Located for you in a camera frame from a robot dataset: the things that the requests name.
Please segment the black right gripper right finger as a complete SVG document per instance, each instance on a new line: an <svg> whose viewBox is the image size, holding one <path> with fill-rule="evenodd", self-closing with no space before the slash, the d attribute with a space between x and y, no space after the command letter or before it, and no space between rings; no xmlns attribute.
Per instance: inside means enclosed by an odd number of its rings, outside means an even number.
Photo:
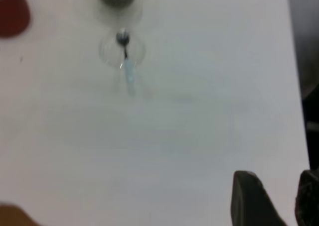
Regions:
<svg viewBox="0 0 319 226"><path fill-rule="evenodd" d="M305 170L300 175L296 197L296 220L299 226L319 225L318 170Z"/></svg>

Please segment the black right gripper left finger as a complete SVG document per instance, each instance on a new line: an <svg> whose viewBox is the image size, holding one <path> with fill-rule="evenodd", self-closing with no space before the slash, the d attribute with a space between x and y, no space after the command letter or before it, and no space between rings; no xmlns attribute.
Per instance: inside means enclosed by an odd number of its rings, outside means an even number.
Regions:
<svg viewBox="0 0 319 226"><path fill-rule="evenodd" d="M234 226L285 226L258 176L235 171L231 198Z"/></svg>

